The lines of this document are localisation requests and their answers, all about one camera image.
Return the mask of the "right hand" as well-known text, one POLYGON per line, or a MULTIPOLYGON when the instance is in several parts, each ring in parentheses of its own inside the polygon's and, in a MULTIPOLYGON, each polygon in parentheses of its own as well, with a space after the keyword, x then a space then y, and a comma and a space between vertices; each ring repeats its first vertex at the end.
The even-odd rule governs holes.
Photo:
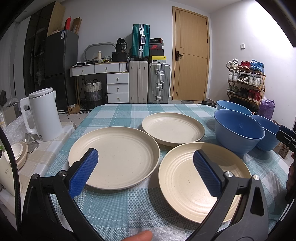
POLYGON ((294 173, 295 173, 295 167, 294 164, 292 163, 290 168, 289 168, 289 173, 288 173, 288 179, 286 182, 286 189, 289 191, 295 184, 295 178, 294 178, 294 173))

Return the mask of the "left hand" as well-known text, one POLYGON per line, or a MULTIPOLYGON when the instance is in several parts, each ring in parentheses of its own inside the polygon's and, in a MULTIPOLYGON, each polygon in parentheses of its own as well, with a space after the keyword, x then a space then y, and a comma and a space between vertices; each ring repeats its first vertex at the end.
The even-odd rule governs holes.
POLYGON ((122 241, 151 241, 152 238, 153 238, 152 232, 149 230, 145 230, 131 237, 127 237, 122 241))

